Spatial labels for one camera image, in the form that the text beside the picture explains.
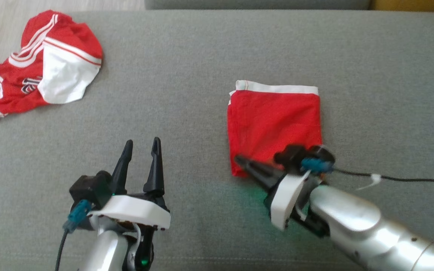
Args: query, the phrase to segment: couch cushion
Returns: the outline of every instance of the couch cushion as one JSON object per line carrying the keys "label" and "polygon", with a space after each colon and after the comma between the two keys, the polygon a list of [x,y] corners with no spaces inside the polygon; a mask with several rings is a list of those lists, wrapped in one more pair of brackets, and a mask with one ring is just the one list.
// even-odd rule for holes
{"label": "couch cushion", "polygon": [[145,0],[157,9],[336,9],[367,10],[370,0]]}
{"label": "couch cushion", "polygon": [[[134,140],[127,189],[139,192],[162,139],[170,230],[156,271],[360,270],[296,223],[280,232],[264,192],[231,176],[226,132],[237,79],[319,87],[322,134],[337,165],[434,178],[434,14],[353,11],[153,11],[74,14],[105,58],[85,97],[0,120],[0,270],[52,269],[83,174],[112,171]],[[434,183],[334,174],[434,240]],[[95,241],[77,231],[62,270]]]}

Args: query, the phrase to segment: folded cloth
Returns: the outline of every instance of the folded cloth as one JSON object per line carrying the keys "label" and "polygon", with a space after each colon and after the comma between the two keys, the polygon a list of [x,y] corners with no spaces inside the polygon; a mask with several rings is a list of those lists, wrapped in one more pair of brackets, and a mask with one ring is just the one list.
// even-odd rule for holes
{"label": "folded cloth", "polygon": [[273,163],[288,144],[309,148],[322,144],[319,94],[313,86],[269,86],[238,80],[227,109],[232,175],[246,173],[234,162],[237,154]]}
{"label": "folded cloth", "polygon": [[83,97],[102,48],[86,24],[48,10],[29,19],[21,49],[0,64],[0,118]]}

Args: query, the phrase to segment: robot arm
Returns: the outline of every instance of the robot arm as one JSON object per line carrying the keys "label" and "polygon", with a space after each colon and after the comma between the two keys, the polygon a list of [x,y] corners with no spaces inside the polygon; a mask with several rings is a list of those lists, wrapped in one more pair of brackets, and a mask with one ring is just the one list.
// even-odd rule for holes
{"label": "robot arm", "polygon": [[434,271],[433,242],[388,220],[375,204],[311,177],[330,172],[334,163],[323,148],[288,146],[274,158],[284,171],[242,156],[235,160],[267,191],[264,204],[277,228],[284,230],[291,218],[319,237],[328,236],[370,271]]}
{"label": "robot arm", "polygon": [[434,243],[385,218],[375,204],[330,186],[310,193],[310,209],[351,260],[371,271],[434,271]]}
{"label": "robot arm", "polygon": [[75,202],[72,209],[81,201],[92,204],[78,228],[98,233],[80,271],[147,271],[154,257],[155,231],[170,228],[170,211],[163,198],[160,139],[153,141],[150,174],[139,194],[127,194],[125,189],[132,148],[133,142],[128,140],[113,175],[105,171],[94,177],[84,175],[69,190]]}

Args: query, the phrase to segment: blue connector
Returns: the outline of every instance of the blue connector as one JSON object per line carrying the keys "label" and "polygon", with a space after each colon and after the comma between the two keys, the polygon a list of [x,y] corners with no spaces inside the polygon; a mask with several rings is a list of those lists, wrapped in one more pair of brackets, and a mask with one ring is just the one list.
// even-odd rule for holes
{"label": "blue connector", "polygon": [[69,213],[68,220],[63,224],[63,229],[68,233],[73,233],[91,209],[92,204],[86,199],[78,202],[76,207]]}
{"label": "blue connector", "polygon": [[301,162],[303,170],[310,170],[313,174],[333,172],[333,163],[325,162],[317,158],[304,158]]}

